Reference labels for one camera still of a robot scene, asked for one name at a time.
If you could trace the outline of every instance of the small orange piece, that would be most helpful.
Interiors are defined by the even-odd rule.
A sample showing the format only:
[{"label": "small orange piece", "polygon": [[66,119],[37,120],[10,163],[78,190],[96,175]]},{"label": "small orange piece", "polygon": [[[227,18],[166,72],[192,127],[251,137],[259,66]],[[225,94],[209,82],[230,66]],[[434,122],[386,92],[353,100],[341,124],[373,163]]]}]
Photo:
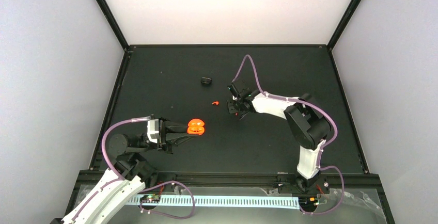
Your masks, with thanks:
[{"label": "small orange piece", "polygon": [[188,134],[202,135],[204,132],[205,132],[205,129],[202,126],[192,126],[192,127],[187,128]]},{"label": "small orange piece", "polygon": [[204,121],[202,121],[201,119],[198,119],[198,118],[190,120],[190,122],[188,124],[189,127],[204,126],[204,125],[205,125]]}]

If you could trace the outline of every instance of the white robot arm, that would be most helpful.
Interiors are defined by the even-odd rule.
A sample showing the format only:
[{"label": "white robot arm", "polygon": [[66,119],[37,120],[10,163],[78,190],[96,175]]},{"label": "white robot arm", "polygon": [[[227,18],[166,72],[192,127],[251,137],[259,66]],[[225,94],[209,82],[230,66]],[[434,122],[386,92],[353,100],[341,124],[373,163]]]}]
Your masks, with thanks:
[{"label": "white robot arm", "polygon": [[312,179],[320,168],[320,158],[328,133],[329,122],[322,114],[299,104],[301,100],[315,104],[309,94],[293,98],[271,97],[268,92],[251,91],[243,81],[236,80],[228,86],[233,98],[228,101],[228,109],[232,114],[243,118],[249,112],[271,114],[287,120],[295,140],[300,144],[300,161],[298,173],[305,179]]},{"label": "white robot arm", "polygon": [[107,223],[134,195],[145,189],[145,182],[135,176],[122,180],[107,169],[99,183],[62,221],[64,224]]}]

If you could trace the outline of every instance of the clear plastic sheet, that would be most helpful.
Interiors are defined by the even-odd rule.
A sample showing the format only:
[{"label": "clear plastic sheet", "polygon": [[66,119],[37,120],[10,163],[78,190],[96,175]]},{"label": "clear plastic sheet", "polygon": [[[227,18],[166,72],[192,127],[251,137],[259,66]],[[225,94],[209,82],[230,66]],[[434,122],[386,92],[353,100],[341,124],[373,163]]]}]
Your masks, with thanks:
[{"label": "clear plastic sheet", "polygon": [[[93,189],[94,185],[81,185],[75,207]],[[213,188],[190,187],[194,195],[209,196],[291,196],[279,194],[276,189],[266,188]],[[176,195],[188,195],[186,190],[175,187]],[[331,209],[340,199],[341,190],[331,189],[329,194],[319,196],[321,204],[315,213]],[[184,216],[190,212],[189,207],[158,206],[157,211]],[[380,205],[379,196],[375,189],[346,189],[342,204],[331,213],[320,216],[304,216],[298,210],[263,209],[263,208],[228,208],[228,207],[199,207],[195,216],[185,220],[186,223],[302,223],[302,224],[386,224],[385,215]],[[141,214],[136,206],[124,206],[110,220],[111,224],[119,223],[181,223],[159,215]]]}]

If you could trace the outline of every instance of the black frame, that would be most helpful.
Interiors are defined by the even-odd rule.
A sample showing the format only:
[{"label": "black frame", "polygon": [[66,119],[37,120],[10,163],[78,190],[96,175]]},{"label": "black frame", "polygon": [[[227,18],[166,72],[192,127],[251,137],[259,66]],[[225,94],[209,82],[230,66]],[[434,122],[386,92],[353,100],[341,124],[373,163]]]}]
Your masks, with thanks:
[{"label": "black frame", "polygon": [[[79,193],[79,188],[83,184],[96,184],[100,178],[103,175],[103,171],[98,171],[97,167],[98,164],[96,163],[96,156],[100,149],[100,141],[103,137],[104,132],[109,128],[114,112],[114,107],[116,105],[118,95],[120,92],[120,88],[124,79],[124,76],[126,74],[131,53],[133,48],[137,46],[148,46],[148,45],[129,45],[126,39],[123,36],[123,33],[117,24],[113,14],[111,13],[111,10],[106,3],[105,0],[96,0],[99,4],[105,18],[108,20],[109,25],[111,26],[114,34],[116,35],[117,39],[120,42],[120,45],[122,46],[124,50],[124,55],[122,59],[122,63],[120,65],[120,69],[116,78],[116,82],[113,88],[113,92],[111,94],[110,102],[108,104],[107,111],[105,113],[105,117],[102,123],[102,127],[99,133],[99,137],[97,140],[97,144],[90,162],[90,168],[89,170],[82,170],[79,172],[79,175],[77,177],[77,181],[75,183],[73,193],[71,195],[70,201],[68,203],[68,207],[66,210],[66,214],[73,210],[74,203],[76,201],[77,195]],[[333,58],[332,50],[334,46],[336,45],[336,42],[339,40],[342,32],[344,31],[345,27],[347,26],[349,20],[353,16],[356,8],[358,7],[361,0],[351,0],[347,9],[345,10],[344,15],[342,16],[338,26],[336,27],[336,30],[334,31],[330,41],[327,43],[327,45],[321,45],[326,46],[326,49],[329,53],[329,56],[331,58],[333,68],[336,72],[337,81],[341,89],[342,97],[345,103],[345,106],[348,110],[349,118],[352,123],[352,129],[354,132],[354,136],[357,142],[357,146],[359,148],[359,160],[362,162],[364,174],[343,174],[344,180],[345,180],[345,187],[346,188],[373,188],[376,189],[378,192],[378,195],[380,197],[380,201],[382,204],[383,211],[386,216],[386,220],[388,224],[393,224],[394,218],[391,214],[389,204],[386,199],[385,192],[382,187],[382,183],[380,181],[380,178],[377,174],[369,174],[368,165],[365,161],[365,156],[362,150],[361,143],[359,141],[357,131],[351,116],[350,109],[347,104],[347,99],[345,96],[345,92],[342,87],[341,80],[339,78],[339,74],[336,68],[336,64]],[[160,45],[160,46],[206,46],[206,45]],[[278,185],[279,182],[284,181],[282,177],[286,177],[281,174],[250,174],[250,173],[244,173],[241,175],[235,175],[235,174],[208,174],[208,173],[186,173],[186,174],[171,174],[171,173],[163,173],[159,172],[159,178],[163,179],[165,181],[166,179],[173,179],[178,180],[184,184],[192,185],[192,186],[229,186],[229,187],[272,187],[273,185]],[[334,188],[340,188],[340,179],[336,174],[321,174],[321,179],[326,180],[330,187]],[[300,194],[295,191],[293,191],[292,188],[280,188],[282,193],[293,193],[295,196],[306,196],[315,194],[314,192],[309,192],[308,194]]]}]

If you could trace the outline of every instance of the gray wall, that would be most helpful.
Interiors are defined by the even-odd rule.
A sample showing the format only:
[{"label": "gray wall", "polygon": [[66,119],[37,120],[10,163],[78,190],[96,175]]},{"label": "gray wall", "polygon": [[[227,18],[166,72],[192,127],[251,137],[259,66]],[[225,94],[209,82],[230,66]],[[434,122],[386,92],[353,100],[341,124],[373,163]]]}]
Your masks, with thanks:
[{"label": "gray wall", "polygon": [[95,0],[0,0],[0,223],[62,217],[122,49]]},{"label": "gray wall", "polygon": [[396,223],[436,223],[437,0],[362,0],[334,57]]}]

